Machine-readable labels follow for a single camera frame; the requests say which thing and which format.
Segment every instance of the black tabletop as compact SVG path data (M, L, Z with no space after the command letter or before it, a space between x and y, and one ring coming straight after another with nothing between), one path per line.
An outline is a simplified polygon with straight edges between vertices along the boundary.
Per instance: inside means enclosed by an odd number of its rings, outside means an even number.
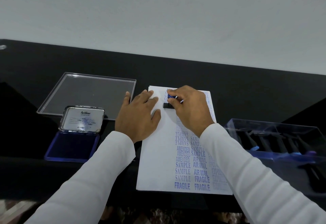
M64 72L136 79L135 94L148 86L190 85L211 92L217 122L231 118L282 122L326 97L326 76L162 57L0 40L0 81L36 110ZM44 117L41 123L58 123ZM17 115L11 127L24 122ZM101 141L114 129L105 121ZM16 147L25 146L19 129L11 135ZM136 191L141 142L136 159L117 178L109 202L124 206L198 208L241 211L233 196ZM0 198L46 200L73 175L79 163L49 162L18 153L0 157Z

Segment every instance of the white wall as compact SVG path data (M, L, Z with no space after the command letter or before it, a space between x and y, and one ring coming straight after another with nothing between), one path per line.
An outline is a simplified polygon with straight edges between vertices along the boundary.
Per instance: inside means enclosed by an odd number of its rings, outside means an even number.
M326 74L326 0L0 0L0 38Z

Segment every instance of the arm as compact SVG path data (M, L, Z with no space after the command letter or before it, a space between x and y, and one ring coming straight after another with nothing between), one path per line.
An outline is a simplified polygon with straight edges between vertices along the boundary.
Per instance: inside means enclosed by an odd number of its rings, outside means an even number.
M112 131L90 158L26 223L97 223L117 176L135 157L131 139Z
M168 90L183 125L214 157L250 223L326 223L326 212L245 151L214 123L205 95L189 86Z
M216 160L250 223L326 223L326 212L282 180L219 124L200 143Z
M115 130L94 155L27 220L27 224L90 224L99 222L117 176L135 157L133 144L149 137L161 119L151 116L158 98L144 90L129 104L126 92Z

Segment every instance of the hand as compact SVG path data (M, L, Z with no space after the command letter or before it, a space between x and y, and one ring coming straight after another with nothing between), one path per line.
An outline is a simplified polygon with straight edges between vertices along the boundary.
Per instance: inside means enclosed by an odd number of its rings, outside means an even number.
M168 102L174 107L183 125L196 136L200 137L203 131L214 123L203 92L183 86L176 90L169 89L168 94L178 96L177 99L168 98Z
M115 120L115 131L130 137L133 143L149 137L161 120L161 110L156 110L153 117L151 111L158 97L149 99L154 91L144 90L129 104L130 93L126 92L120 112Z

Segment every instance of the white paper sheet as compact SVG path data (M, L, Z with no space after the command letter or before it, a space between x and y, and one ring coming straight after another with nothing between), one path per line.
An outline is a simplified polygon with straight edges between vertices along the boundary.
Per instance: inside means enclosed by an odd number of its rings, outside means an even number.
M199 138L182 125L174 109L163 108L167 89L173 88L148 88L154 91L152 97L158 97L153 110L161 110L161 121L142 142L136 189L232 195L222 171L200 146ZM202 92L216 122L211 94Z

